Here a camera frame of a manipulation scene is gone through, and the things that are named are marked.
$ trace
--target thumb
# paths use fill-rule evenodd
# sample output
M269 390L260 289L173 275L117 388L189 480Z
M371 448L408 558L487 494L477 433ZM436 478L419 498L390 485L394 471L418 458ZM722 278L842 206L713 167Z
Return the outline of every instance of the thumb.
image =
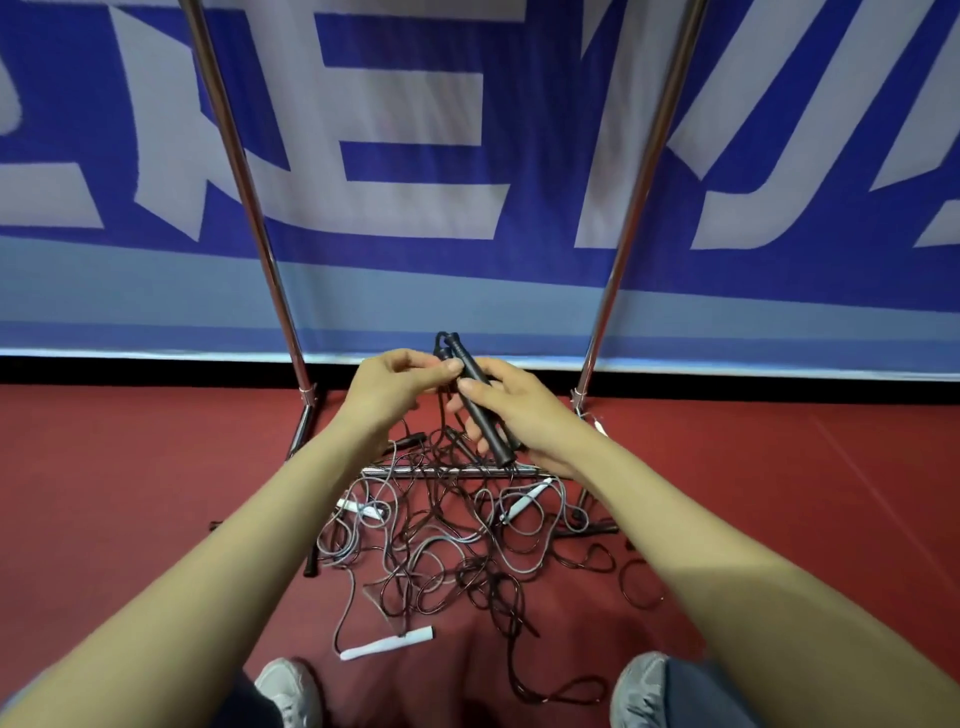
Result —
M494 389L482 381L468 378L457 381L457 387L460 389L460 393L469 400L475 401L481 407L493 410L500 417L506 416L506 410L510 407L510 395L502 389Z
M460 359L447 359L443 364L424 369L411 369L406 374L414 380L414 386L421 392L447 384L464 370Z

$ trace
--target person's right arm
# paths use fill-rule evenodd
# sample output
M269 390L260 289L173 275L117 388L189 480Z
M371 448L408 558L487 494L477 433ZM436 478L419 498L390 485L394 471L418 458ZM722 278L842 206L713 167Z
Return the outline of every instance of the person's right arm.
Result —
M960 725L960 686L906 640L685 496L534 375L478 361L503 386L461 379L460 392L496 412L535 462L603 501L765 722ZM468 435L486 451L473 422Z

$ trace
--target person's left arm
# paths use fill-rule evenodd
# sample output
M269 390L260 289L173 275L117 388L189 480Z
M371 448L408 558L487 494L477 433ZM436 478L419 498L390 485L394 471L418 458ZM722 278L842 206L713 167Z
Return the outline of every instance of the person's left arm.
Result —
M333 421L212 534L0 716L4 728L203 726L226 697L337 498L418 394L462 368L366 360ZM69 463L64 463L64 475Z

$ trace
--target red floor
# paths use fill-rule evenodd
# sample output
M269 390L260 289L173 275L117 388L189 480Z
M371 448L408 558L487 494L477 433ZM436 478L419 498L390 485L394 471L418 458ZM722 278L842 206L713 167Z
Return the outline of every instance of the red floor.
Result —
M848 595L960 678L960 409L600 400L612 437L678 487ZM299 399L281 391L0 387L0 694L14 691L169 567L280 464ZM412 426L434 422L428 403ZM622 538L607 537L623 563ZM571 546L571 552L582 546ZM635 586L656 588L649 574ZM458 604L438 638L341 665L344 574L298 578L249 669L296 654L340 725L451 725L464 700L504 725L604 725L606 706L521 706L490 617ZM669 600L551 569L527 592L543 639L517 670L548 690L609 679L652 647L697 656ZM358 602L342 644L386 635Z

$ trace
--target silver pole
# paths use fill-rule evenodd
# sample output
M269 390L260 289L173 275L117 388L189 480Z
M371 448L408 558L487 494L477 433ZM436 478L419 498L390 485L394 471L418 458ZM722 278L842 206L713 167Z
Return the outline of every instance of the silver pole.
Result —
M369 466L361 471L364 477L385 478L391 473L390 468ZM478 468L475 465L465 465L460 468L437 468L435 466L415 468L409 465L397 465L393 469L393 477L458 477L461 479L479 480L481 478L509 478L513 477L547 477L550 475L535 465L514 465L512 468Z
M270 288L270 296L274 300L276 316L280 320L283 337L287 340L287 350L290 352L290 358L293 361L300 396L303 397L303 406L304 408L314 408L317 404L316 393L313 384L310 382L310 374L306 371L306 362L303 361L300 339L290 315L290 306L283 293L283 283L280 281L280 272L276 266L274 249L270 245L270 237L267 235L267 227L264 224L263 210L260 208L256 188L253 186L253 177L250 173L250 166L247 164L247 155L244 152L243 143L240 141L240 133L237 131L233 111L230 108L227 88L224 86L224 78L220 74L220 65L217 63L217 55L213 50L210 31L206 27L204 6L201 4L201 0L180 0L180 7L183 8L183 13L186 15L187 23L190 26L190 37L193 40L200 74L204 79L206 93L210 97L213 114L217 118L220 136L224 140L230 169L237 183L237 191L240 193L240 202L243 203L243 207L247 211L247 219L253 231L253 241L256 243L256 249L260 255L260 264L263 266L263 273ZM298 427L298 435L301 439L308 434L307 429ZM302 441L295 442L295 447L291 447L291 451L296 451L301 444Z
M590 378L593 376L593 369L596 367L600 344L603 342L603 336L607 330L607 323L613 311L613 302L616 300L616 293L620 288L620 281L623 280L623 273L627 268L627 259L630 257L630 250L634 244L640 215L643 212L643 206L646 204L647 195L650 194L654 173L657 171L657 162L660 161L660 153L663 151L667 134L670 131L670 122L673 120L674 111L677 110L677 101L680 99L680 91L684 87L686 69L690 66L690 58L693 56L693 48L697 42L697 35L700 33L704 11L707 9L707 1L690 0L686 8L680 36L677 39L677 45L674 47L670 67L667 69L666 80L663 82L663 93L660 95L660 102L657 105L653 127L647 139L646 149L643 150L639 169L636 172L634 192L630 199L630 207L627 210L627 217L624 220L620 238L616 244L616 256L613 259L610 278L607 280L603 297L600 299L600 308L593 324L593 333L590 335L584 368L580 372L577 387L572 393L573 408L577 414L583 413L584 399L587 398L587 388L590 384Z

